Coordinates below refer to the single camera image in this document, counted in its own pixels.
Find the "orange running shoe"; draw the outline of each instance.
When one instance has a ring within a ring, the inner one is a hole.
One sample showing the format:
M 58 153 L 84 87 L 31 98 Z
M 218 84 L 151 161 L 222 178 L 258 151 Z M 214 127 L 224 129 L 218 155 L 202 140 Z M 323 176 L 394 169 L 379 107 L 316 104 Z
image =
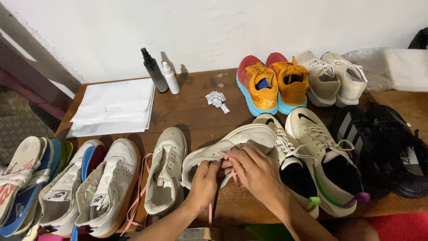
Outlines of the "orange running shoe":
M 288 62 L 280 53 L 270 54 L 266 66 L 275 71 L 278 80 L 278 110 L 283 114 L 289 114 L 297 107 L 306 107 L 309 73 L 305 66 L 297 65 L 294 56 L 293 62 Z
M 254 116 L 278 111 L 278 82 L 275 72 L 255 56 L 245 57 L 238 67 L 236 82 Z

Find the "human arm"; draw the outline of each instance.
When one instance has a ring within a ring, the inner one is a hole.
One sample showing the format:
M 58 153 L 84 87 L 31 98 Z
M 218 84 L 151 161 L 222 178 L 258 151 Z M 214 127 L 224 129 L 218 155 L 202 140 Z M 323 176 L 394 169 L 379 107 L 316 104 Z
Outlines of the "human arm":
M 295 240 L 337 240 L 285 188 L 276 161 L 249 145 L 227 154 L 241 183 L 278 217 Z
M 130 241 L 175 241 L 211 203 L 217 190 L 217 176 L 231 170 L 231 164 L 203 161 L 196 170 L 192 188 L 184 202 L 172 213 L 150 225 Z

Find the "red cloth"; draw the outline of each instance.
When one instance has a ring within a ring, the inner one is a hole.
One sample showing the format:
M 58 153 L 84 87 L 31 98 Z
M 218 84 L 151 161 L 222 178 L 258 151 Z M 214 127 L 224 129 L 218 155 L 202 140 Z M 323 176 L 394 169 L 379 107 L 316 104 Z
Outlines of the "red cloth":
M 428 212 L 370 217 L 380 241 L 428 241 Z

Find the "cream sneaker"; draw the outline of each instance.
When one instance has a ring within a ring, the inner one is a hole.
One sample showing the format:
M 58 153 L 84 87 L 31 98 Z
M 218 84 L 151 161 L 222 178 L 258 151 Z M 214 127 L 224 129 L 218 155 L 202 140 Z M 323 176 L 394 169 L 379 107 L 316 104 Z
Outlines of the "cream sneaker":
M 341 83 L 335 105 L 340 108 L 347 105 L 358 105 L 358 99 L 367 86 L 363 67 L 353 64 L 333 52 L 323 54 L 321 60 L 333 66 Z
M 216 144 L 190 153 L 183 162 L 182 183 L 190 189 L 198 164 L 204 160 L 221 160 L 224 155 L 219 154 L 220 151 L 226 152 L 232 147 L 238 148 L 240 144 L 247 143 L 254 145 L 261 152 L 267 154 L 275 146 L 275 140 L 275 133 L 265 124 L 248 124 L 238 127 Z M 231 176 L 232 174 L 229 173 L 220 187 L 224 187 Z
M 132 141 L 120 138 L 113 142 L 104 161 L 76 191 L 80 214 L 75 224 L 79 234 L 106 238 L 119 229 L 126 217 L 140 165 L 141 155 Z
M 165 216 L 183 202 L 181 164 L 186 156 L 187 143 L 183 132 L 175 127 L 162 132 L 153 151 L 147 178 L 144 208 L 148 214 Z
M 309 73 L 307 96 L 312 104 L 320 107 L 332 106 L 340 88 L 340 81 L 331 64 L 321 61 L 311 51 L 304 52 L 297 59 Z
M 281 123 L 271 114 L 259 115 L 253 123 L 266 124 L 272 128 L 276 135 L 275 147 L 267 154 L 270 158 L 278 160 L 279 174 L 282 182 L 297 199 L 300 205 L 314 218 L 318 217 L 321 203 L 318 190 L 312 179 L 304 159 L 313 159 L 312 156 L 303 155 L 296 139 L 284 130 Z
M 78 213 L 76 190 L 82 183 L 82 160 L 90 147 L 102 145 L 98 140 L 85 142 L 74 155 L 70 164 L 39 194 L 42 218 L 38 233 L 53 233 L 67 237 L 71 235 Z
M 345 152 L 354 149 L 352 143 L 341 140 L 337 144 L 318 116 L 306 108 L 290 112 L 285 129 L 305 145 L 303 154 L 314 157 L 304 161 L 320 193 L 320 207 L 334 217 L 353 213 L 357 200 L 367 199 L 367 193 L 363 192 L 360 172 Z

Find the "black spray bottle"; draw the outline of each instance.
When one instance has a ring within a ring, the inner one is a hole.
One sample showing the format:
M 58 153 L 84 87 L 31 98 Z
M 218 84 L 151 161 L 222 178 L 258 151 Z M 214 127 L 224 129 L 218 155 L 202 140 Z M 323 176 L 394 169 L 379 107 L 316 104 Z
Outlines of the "black spray bottle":
M 156 88 L 160 93 L 165 93 L 168 91 L 168 84 L 166 83 L 165 78 L 162 75 L 162 72 L 156 62 L 156 59 L 152 58 L 147 52 L 146 48 L 141 49 L 144 58 L 144 66 L 147 69 L 152 81 L 155 83 Z

